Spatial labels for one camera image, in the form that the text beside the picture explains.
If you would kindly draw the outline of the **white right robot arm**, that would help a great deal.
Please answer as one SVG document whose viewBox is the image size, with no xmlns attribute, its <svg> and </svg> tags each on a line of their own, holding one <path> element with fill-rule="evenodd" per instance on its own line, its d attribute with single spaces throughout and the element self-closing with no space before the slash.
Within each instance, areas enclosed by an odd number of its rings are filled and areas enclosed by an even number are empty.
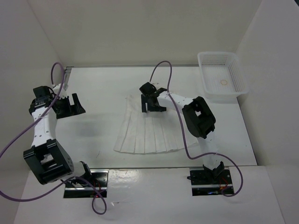
<svg viewBox="0 0 299 224">
<path fill-rule="evenodd" d="M 224 163 L 217 162 L 219 154 L 214 146 L 214 131 L 216 118 L 203 97 L 186 98 L 170 93 L 167 88 L 156 88 L 146 82 L 139 88 L 141 92 L 142 112 L 161 112 L 166 115 L 173 112 L 178 121 L 179 131 L 182 133 L 183 149 L 190 160 L 208 157 L 203 164 L 205 179 L 209 183 L 216 183 L 224 171 Z M 202 153 L 191 156 L 188 151 L 186 132 L 197 139 Z"/>
</svg>

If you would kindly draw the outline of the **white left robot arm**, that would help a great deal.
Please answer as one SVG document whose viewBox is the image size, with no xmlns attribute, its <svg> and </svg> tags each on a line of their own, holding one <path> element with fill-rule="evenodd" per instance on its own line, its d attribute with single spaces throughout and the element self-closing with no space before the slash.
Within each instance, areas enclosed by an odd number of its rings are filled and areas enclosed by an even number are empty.
<svg viewBox="0 0 299 224">
<path fill-rule="evenodd" d="M 89 186 L 93 175 L 86 163 L 74 163 L 56 138 L 57 120 L 85 113 L 76 93 L 70 103 L 66 92 L 68 86 L 56 85 L 54 88 L 40 86 L 33 89 L 33 99 L 29 113 L 37 124 L 31 148 L 24 151 L 23 158 L 37 180 L 45 185 L 63 180 L 71 175 L 81 186 Z"/>
</svg>

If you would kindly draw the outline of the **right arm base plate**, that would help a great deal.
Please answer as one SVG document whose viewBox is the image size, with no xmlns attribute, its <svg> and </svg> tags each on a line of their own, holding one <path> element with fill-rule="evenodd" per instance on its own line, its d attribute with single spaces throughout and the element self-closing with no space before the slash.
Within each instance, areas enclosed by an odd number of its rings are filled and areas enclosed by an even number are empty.
<svg viewBox="0 0 299 224">
<path fill-rule="evenodd" d="M 187 179 L 191 182 L 192 196 L 214 196 L 235 193 L 230 171 L 224 169 L 216 178 L 209 178 L 208 172 L 203 168 L 190 169 Z"/>
</svg>

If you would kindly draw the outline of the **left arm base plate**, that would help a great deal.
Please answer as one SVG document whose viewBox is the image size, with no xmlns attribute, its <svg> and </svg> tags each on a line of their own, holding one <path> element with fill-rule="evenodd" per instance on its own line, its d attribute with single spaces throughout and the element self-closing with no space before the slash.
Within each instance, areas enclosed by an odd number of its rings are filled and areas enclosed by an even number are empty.
<svg viewBox="0 0 299 224">
<path fill-rule="evenodd" d="M 107 197 L 108 186 L 108 174 L 107 169 L 91 169 L 91 177 L 88 177 L 87 181 L 96 188 L 103 198 Z M 96 192 L 90 185 L 81 180 L 69 181 L 64 188 L 63 198 L 99 198 Z"/>
</svg>

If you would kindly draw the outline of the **white pleated skirt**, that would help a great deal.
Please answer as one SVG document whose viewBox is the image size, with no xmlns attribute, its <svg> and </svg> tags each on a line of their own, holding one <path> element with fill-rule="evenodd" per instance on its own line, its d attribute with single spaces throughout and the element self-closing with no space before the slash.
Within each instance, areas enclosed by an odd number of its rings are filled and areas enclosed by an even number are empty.
<svg viewBox="0 0 299 224">
<path fill-rule="evenodd" d="M 114 151 L 165 154 L 181 149 L 184 149 L 184 143 L 176 111 L 142 112 L 140 97 L 126 97 L 126 112 Z"/>
</svg>

